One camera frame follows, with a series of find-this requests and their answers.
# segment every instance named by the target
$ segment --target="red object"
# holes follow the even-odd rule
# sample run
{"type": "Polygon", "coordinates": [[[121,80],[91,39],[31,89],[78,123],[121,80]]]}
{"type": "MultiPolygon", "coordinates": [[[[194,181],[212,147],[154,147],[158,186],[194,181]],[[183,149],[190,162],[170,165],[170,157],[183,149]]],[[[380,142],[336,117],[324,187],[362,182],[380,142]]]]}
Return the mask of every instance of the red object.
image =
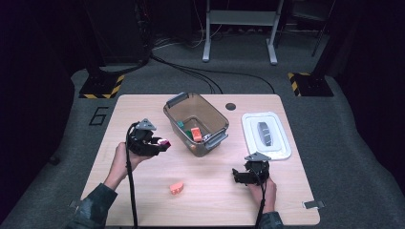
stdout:
{"type": "Polygon", "coordinates": [[[191,129],[191,135],[193,135],[194,141],[202,141],[203,140],[202,133],[200,131],[200,128],[198,128],[198,127],[191,129]]]}
{"type": "Polygon", "coordinates": [[[172,184],[172,185],[170,185],[170,192],[173,195],[179,194],[182,191],[183,187],[184,187],[184,185],[182,182],[172,184]]]}

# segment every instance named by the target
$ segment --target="dark background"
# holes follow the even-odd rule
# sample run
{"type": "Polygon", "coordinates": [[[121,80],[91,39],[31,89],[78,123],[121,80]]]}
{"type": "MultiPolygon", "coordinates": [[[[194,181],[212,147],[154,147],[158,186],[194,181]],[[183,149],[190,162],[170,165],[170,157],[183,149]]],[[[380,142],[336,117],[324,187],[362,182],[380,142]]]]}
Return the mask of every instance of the dark background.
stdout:
{"type": "MultiPolygon", "coordinates": [[[[153,32],[172,32],[171,35],[188,40],[200,25],[192,2],[177,1],[174,7],[168,4],[169,1],[151,0],[151,6],[148,6],[150,22],[153,32]]],[[[213,2],[213,7],[226,6],[226,1],[213,2]]],[[[105,48],[103,50],[97,40],[92,15],[88,14],[84,3],[78,0],[13,0],[2,4],[0,221],[59,145],[75,91],[70,77],[78,70],[105,66],[108,62],[105,48]]],[[[205,5],[203,1],[197,3],[204,24],[205,5]]],[[[114,10],[119,2],[111,4],[110,9],[114,10]]],[[[273,4],[264,1],[235,0],[232,3],[233,10],[273,8],[273,4]]],[[[403,10],[400,1],[367,1],[364,4],[362,1],[338,1],[330,35],[338,36],[337,40],[346,40],[345,33],[333,32],[338,31],[347,16],[353,16],[348,12],[357,12],[351,18],[357,30],[350,54],[345,59],[347,64],[333,72],[337,73],[335,79],[352,106],[358,132],[404,192],[405,158],[401,145],[405,139],[403,10]]],[[[131,11],[116,13],[129,13],[130,18],[132,15],[131,11]]],[[[139,35],[139,25],[121,25],[116,29],[134,30],[129,33],[134,37],[139,35]]],[[[135,45],[138,47],[133,48],[129,62],[145,55],[145,50],[139,48],[139,44],[135,45]]],[[[120,53],[122,49],[128,50],[128,47],[118,47],[114,53],[120,53]]],[[[332,66],[331,62],[338,61],[335,54],[323,54],[324,60],[330,60],[325,61],[326,69],[332,66]]]]}

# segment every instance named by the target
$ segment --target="small orange object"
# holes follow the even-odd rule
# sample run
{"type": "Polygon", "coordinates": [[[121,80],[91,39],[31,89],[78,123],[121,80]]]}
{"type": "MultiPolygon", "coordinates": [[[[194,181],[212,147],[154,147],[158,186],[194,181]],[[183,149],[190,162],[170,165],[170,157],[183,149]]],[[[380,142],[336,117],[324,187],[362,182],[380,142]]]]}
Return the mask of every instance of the small orange object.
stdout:
{"type": "Polygon", "coordinates": [[[175,195],[175,194],[179,194],[182,191],[182,188],[184,187],[184,185],[182,184],[182,182],[178,182],[175,184],[170,185],[170,192],[175,195]]]}
{"type": "Polygon", "coordinates": [[[191,128],[191,134],[193,135],[194,141],[202,141],[203,140],[203,136],[202,136],[202,132],[200,131],[200,128],[198,128],[198,127],[191,128]]]}

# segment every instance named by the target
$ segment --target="wooden table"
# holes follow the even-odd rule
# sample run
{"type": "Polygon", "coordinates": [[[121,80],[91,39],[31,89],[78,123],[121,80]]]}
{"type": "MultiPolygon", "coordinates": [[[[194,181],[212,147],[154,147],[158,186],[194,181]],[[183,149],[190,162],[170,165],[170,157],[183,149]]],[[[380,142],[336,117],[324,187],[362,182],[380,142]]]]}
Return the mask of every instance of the wooden table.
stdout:
{"type": "MultiPolygon", "coordinates": [[[[167,152],[143,161],[134,171],[139,226],[254,225],[258,206],[247,187],[234,181],[232,168],[245,171],[248,150],[242,115],[274,112],[285,128],[292,151],[287,160],[270,161],[270,175],[278,187],[276,210],[285,225],[314,225],[319,222],[318,210],[302,206],[303,201],[311,201],[313,196],[278,95],[203,94],[229,121],[229,137],[203,157],[196,157],[188,151],[163,113],[163,106],[173,96],[128,94],[118,99],[82,198],[106,178],[115,148],[120,141],[125,141],[130,125],[148,118],[158,128],[154,136],[169,139],[172,146],[167,152]],[[229,102],[236,105],[236,110],[226,109],[225,104],[229,102]],[[184,182],[184,189],[173,196],[169,186],[178,181],[184,182]]],[[[121,182],[117,192],[107,225],[133,225],[127,178],[121,182]]]]}

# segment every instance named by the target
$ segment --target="cable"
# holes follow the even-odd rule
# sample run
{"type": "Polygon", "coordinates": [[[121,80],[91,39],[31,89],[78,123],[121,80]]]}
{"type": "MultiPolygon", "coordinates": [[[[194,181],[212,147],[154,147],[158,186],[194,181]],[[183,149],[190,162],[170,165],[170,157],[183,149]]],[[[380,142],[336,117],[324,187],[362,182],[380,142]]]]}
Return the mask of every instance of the cable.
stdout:
{"type": "Polygon", "coordinates": [[[204,70],[204,69],[186,67],[186,66],[182,66],[182,65],[177,65],[177,64],[173,64],[173,63],[166,62],[166,61],[162,60],[161,58],[156,57],[156,56],[153,55],[153,54],[151,54],[151,58],[152,58],[152,59],[157,58],[157,59],[158,59],[157,61],[159,61],[160,63],[168,64],[168,65],[170,65],[170,66],[173,67],[173,68],[179,67],[179,68],[182,68],[182,69],[194,70],[194,71],[202,71],[202,72],[207,72],[207,73],[237,74],[237,75],[246,75],[246,76],[249,76],[249,77],[258,78],[258,79],[263,80],[263,81],[271,88],[273,94],[276,94],[276,93],[275,93],[275,90],[274,90],[274,88],[273,88],[273,86],[272,86],[269,82],[267,82],[265,79],[263,79],[262,77],[257,76],[257,75],[248,74],[248,73],[232,73],[232,72],[224,72],[224,71],[212,71],[212,70],[204,70]]]}
{"type": "Polygon", "coordinates": [[[129,158],[129,149],[128,149],[128,142],[129,142],[129,134],[131,132],[131,129],[134,128],[134,124],[132,124],[126,135],[126,141],[125,141],[125,151],[126,151],[126,167],[128,171],[128,180],[129,180],[129,188],[130,188],[130,195],[131,195],[131,206],[132,206],[132,217],[134,219],[134,228],[138,229],[138,215],[137,215],[137,205],[135,203],[135,191],[134,191],[134,178],[132,176],[132,166],[131,166],[131,160],[129,158]]]}
{"type": "MultiPolygon", "coordinates": [[[[230,0],[228,0],[227,3],[226,3],[226,10],[229,10],[229,1],[230,1],[230,0]]],[[[223,26],[223,24],[221,24],[221,25],[217,28],[217,30],[214,31],[214,33],[212,33],[212,35],[209,36],[209,38],[213,37],[213,36],[221,29],[222,26],[223,26]]]]}
{"type": "Polygon", "coordinates": [[[162,46],[166,45],[167,41],[170,41],[172,38],[157,38],[157,40],[154,43],[154,47],[156,46],[162,46]]]}
{"type": "Polygon", "coordinates": [[[168,46],[181,45],[181,44],[184,44],[184,43],[183,43],[183,42],[170,43],[170,44],[166,44],[166,45],[162,45],[162,46],[156,47],[156,48],[153,49],[153,51],[159,50],[159,49],[161,49],[161,48],[165,48],[165,47],[168,47],[168,46]]]}
{"type": "Polygon", "coordinates": [[[197,5],[196,5],[196,0],[193,0],[193,3],[194,3],[194,11],[196,12],[196,14],[197,14],[197,18],[199,19],[199,23],[200,23],[200,28],[202,29],[202,38],[200,39],[200,41],[199,41],[199,43],[197,44],[197,45],[195,45],[195,46],[191,46],[190,48],[196,48],[197,46],[199,46],[202,42],[203,42],[203,23],[202,23],[202,20],[201,20],[201,18],[200,18],[200,16],[199,16],[199,13],[198,13],[198,11],[197,11],[197,5]]]}
{"type": "Polygon", "coordinates": [[[215,89],[212,87],[210,82],[213,83],[220,90],[221,94],[224,93],[223,90],[221,89],[221,87],[215,81],[213,81],[211,78],[209,78],[208,76],[206,76],[204,74],[191,71],[190,69],[187,69],[187,68],[185,68],[184,66],[181,66],[181,65],[176,65],[176,64],[167,62],[167,61],[165,61],[165,60],[161,59],[160,57],[157,57],[157,56],[155,56],[153,54],[151,54],[151,59],[154,59],[154,60],[156,60],[156,61],[158,61],[158,62],[160,62],[162,64],[168,65],[168,66],[170,66],[170,67],[172,67],[174,69],[177,69],[177,70],[179,70],[179,71],[181,71],[183,73],[187,73],[187,74],[189,74],[189,75],[191,75],[193,77],[196,77],[196,78],[204,81],[205,83],[208,84],[212,94],[215,93],[215,89]]]}
{"type": "Polygon", "coordinates": [[[262,219],[263,209],[265,208],[265,201],[266,201],[265,195],[266,195],[266,188],[267,188],[267,180],[266,180],[266,183],[265,183],[266,188],[264,188],[263,183],[260,180],[257,173],[254,173],[254,175],[256,175],[257,180],[259,180],[260,187],[262,188],[262,201],[260,202],[259,212],[257,213],[256,223],[255,223],[255,226],[254,226],[255,229],[258,229],[259,224],[260,224],[260,220],[262,219]]]}
{"type": "Polygon", "coordinates": [[[143,61],[139,62],[138,65],[136,65],[134,67],[131,67],[131,68],[128,68],[128,69],[124,69],[124,70],[120,70],[120,71],[114,71],[114,72],[106,72],[106,71],[104,71],[104,72],[107,73],[107,74],[127,74],[127,73],[130,73],[130,72],[133,72],[135,70],[138,70],[138,69],[142,68],[147,63],[148,63],[148,60],[143,60],[143,61]]]}

